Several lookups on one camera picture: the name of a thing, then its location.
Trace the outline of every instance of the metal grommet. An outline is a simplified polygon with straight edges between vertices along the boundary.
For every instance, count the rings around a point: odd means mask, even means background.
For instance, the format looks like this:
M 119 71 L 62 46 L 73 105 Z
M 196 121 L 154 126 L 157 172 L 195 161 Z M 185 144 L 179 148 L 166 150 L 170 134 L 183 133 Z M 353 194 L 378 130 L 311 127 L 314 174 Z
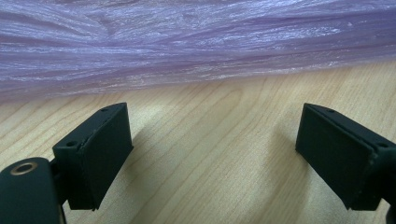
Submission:
M 37 167 L 37 163 L 34 161 L 28 161 L 17 165 L 11 170 L 12 175 L 24 175 L 33 171 Z

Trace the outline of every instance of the wood grain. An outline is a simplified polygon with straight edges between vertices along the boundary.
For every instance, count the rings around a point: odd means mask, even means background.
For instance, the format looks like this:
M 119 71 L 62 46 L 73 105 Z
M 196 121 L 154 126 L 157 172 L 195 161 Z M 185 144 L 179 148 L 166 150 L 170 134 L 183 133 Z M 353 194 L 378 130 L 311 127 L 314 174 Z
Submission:
M 69 223 L 385 223 L 347 211 L 294 144 L 303 103 L 396 141 L 396 63 L 0 105 L 0 169 L 127 102 L 135 149 L 98 211 Z

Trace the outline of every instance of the purple plastic bag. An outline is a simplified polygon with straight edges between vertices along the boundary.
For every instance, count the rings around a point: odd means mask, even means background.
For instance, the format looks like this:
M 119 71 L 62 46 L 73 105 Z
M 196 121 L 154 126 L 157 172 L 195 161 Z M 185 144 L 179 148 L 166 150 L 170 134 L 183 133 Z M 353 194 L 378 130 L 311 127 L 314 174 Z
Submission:
M 393 0 L 0 0 L 0 103 L 396 58 Z

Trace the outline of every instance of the translucent plastic wrap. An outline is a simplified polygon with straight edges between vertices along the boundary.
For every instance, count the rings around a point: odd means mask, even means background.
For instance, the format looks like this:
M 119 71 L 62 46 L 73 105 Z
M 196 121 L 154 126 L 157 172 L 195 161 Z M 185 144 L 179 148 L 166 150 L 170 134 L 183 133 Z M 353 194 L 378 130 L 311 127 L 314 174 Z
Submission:
M 394 0 L 0 0 L 0 102 L 396 58 Z

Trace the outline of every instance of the wooden table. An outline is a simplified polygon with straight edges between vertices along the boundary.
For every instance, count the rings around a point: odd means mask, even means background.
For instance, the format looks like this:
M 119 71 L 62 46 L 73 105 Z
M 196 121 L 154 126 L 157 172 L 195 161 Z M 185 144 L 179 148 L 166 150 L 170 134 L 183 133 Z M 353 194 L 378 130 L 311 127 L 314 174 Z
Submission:
M 385 223 L 347 211 L 294 150 L 303 103 L 396 141 L 396 63 L 0 105 L 0 169 L 127 102 L 134 151 L 98 211 L 69 223 Z

